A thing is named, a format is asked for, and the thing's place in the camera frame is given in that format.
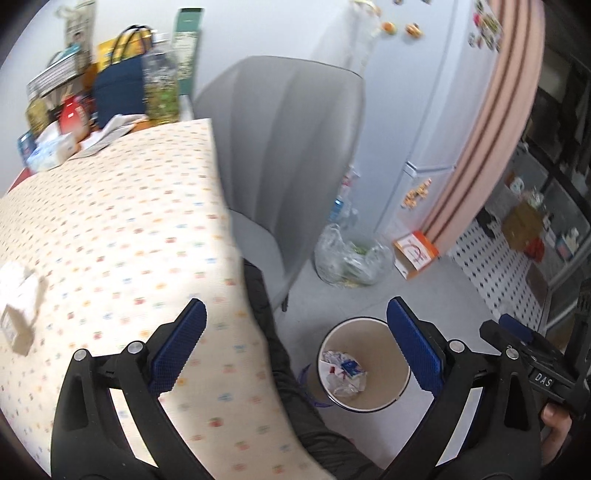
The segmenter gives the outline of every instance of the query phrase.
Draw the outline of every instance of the metal screw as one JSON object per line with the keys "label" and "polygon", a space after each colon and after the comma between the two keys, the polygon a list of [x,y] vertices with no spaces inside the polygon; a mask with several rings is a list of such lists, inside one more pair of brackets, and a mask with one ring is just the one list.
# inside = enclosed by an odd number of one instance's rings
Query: metal screw
{"label": "metal screw", "polygon": [[517,360],[519,358],[519,353],[514,348],[508,348],[505,350],[505,353],[511,360]]}
{"label": "metal screw", "polygon": [[140,353],[144,348],[144,344],[142,342],[131,342],[127,346],[127,351],[129,353]]}
{"label": "metal screw", "polygon": [[84,360],[86,358],[86,350],[81,348],[80,350],[76,350],[74,352],[74,360],[79,362],[80,360]]}
{"label": "metal screw", "polygon": [[449,342],[449,348],[451,348],[456,353],[462,353],[466,345],[463,344],[460,340],[452,340]]}

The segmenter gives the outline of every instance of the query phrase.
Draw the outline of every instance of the refrigerator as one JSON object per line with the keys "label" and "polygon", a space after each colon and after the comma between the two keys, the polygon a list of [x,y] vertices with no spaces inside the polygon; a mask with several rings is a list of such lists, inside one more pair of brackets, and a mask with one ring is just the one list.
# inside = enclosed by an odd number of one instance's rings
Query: refrigerator
{"label": "refrigerator", "polygon": [[[352,202],[359,212],[355,229],[391,241],[420,230],[439,200],[475,126],[499,52],[476,42],[477,5],[485,2],[375,3],[398,34],[376,43],[365,70],[365,120],[354,163],[361,177]],[[423,35],[412,38],[407,24]],[[408,201],[413,195],[415,203]]]}

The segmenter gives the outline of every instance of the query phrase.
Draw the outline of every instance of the trash can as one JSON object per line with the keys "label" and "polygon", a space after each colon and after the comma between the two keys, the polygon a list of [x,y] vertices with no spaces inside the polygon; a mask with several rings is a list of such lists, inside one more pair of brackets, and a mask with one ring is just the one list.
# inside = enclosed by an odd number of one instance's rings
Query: trash can
{"label": "trash can", "polygon": [[[330,393],[325,378],[320,377],[322,352],[348,353],[367,372],[365,390],[352,398],[338,398]],[[389,407],[400,398],[410,379],[410,367],[383,320],[357,317],[334,327],[320,345],[315,364],[300,375],[308,395],[317,407],[336,404],[357,413],[371,413]]]}

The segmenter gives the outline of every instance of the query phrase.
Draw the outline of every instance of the gray chair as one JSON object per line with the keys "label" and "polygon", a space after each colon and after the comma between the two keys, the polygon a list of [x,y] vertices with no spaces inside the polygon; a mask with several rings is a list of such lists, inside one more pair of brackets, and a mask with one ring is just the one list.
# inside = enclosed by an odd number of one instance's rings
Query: gray chair
{"label": "gray chair", "polygon": [[307,60],[249,57],[193,102],[211,118],[232,231],[255,264],[275,310],[327,223],[353,159],[363,80]]}

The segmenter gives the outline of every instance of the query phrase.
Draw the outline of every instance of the finger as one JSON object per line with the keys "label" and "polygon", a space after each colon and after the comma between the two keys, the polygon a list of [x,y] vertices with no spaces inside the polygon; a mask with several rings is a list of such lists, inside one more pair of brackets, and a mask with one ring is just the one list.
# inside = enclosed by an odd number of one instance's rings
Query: finger
{"label": "finger", "polygon": [[544,424],[552,429],[542,443],[542,464],[546,465],[554,460],[562,448],[573,421],[565,409],[553,404],[546,405],[541,416]]}

